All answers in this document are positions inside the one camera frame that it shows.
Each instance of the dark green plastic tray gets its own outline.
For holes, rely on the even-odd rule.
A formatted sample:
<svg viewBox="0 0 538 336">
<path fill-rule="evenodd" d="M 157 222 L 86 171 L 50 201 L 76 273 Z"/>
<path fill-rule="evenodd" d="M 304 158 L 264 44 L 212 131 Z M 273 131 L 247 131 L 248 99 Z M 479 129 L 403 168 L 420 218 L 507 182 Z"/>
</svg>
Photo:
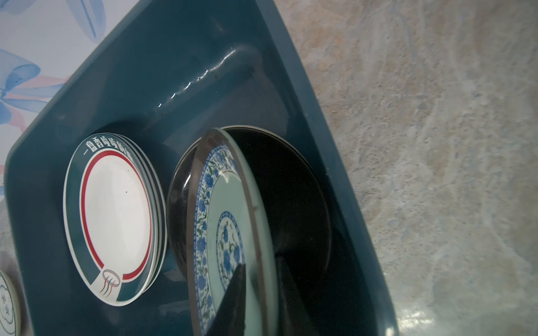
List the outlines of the dark green plastic tray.
<svg viewBox="0 0 538 336">
<path fill-rule="evenodd" d="M 5 193 L 36 334 L 192 334 L 180 277 L 161 274 L 125 307 L 86 288 L 63 229 L 63 181 L 79 142 L 109 131 L 141 146 L 167 190 L 184 151 L 208 128 L 227 125 L 258 126 L 289 141 L 327 195 L 329 275 L 318 296 L 306 298 L 319 333 L 397 334 L 355 195 L 271 0 L 141 1 L 14 145 Z"/>
</svg>

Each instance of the glazed ceramic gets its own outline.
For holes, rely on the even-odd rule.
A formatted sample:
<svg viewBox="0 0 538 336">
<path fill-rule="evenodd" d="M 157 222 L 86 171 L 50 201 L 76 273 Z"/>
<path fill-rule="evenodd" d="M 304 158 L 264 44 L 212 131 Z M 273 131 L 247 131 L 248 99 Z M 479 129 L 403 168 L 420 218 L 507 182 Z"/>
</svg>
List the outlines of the glazed ceramic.
<svg viewBox="0 0 538 336">
<path fill-rule="evenodd" d="M 191 179 L 187 273 L 195 333 L 207 333 L 233 271 L 245 264 L 245 334 L 274 335 L 278 293 L 269 226 L 249 166 L 225 131 L 201 139 Z"/>
<path fill-rule="evenodd" d="M 187 275 L 187 199 L 190 188 L 190 170 L 193 166 L 196 144 L 192 144 L 175 168 L 166 199 L 166 225 L 168 243 L 178 268 Z"/>
<path fill-rule="evenodd" d="M 149 283 L 149 285 L 146 287 L 145 290 L 148 290 L 151 285 L 155 282 L 157 279 L 157 276 L 159 275 L 162 263 L 164 262 L 165 255 L 166 255 L 166 246 L 168 242 L 168 235 L 167 235 L 167 228 L 166 228 L 166 216 L 165 216 L 165 199 L 164 194 L 162 193 L 162 187 L 159 182 L 159 178 L 157 176 L 157 172 L 155 171 L 155 168 L 153 168 L 153 165 L 151 164 L 151 161 L 147 157 L 146 153 L 136 144 L 136 142 L 132 141 L 128 137 L 125 137 L 120 134 L 113 134 L 116 135 L 127 142 L 128 145 L 131 145 L 131 148 L 133 149 L 133 152 L 137 155 L 138 159 L 141 161 L 147 176 L 150 178 L 150 184 L 153 190 L 153 193 L 155 195 L 155 204 L 157 205 L 157 225 L 155 232 L 158 235 L 158 245 L 157 245 L 157 264 L 155 266 L 154 274 L 152 276 L 152 279 Z"/>
<path fill-rule="evenodd" d="M 80 144 L 63 208 L 69 249 L 88 288 L 111 305 L 135 300 L 155 269 L 157 214 L 144 167 L 124 139 L 98 133 Z"/>
<path fill-rule="evenodd" d="M 20 334 L 20 301 L 9 277 L 0 271 L 0 336 Z"/>
</svg>

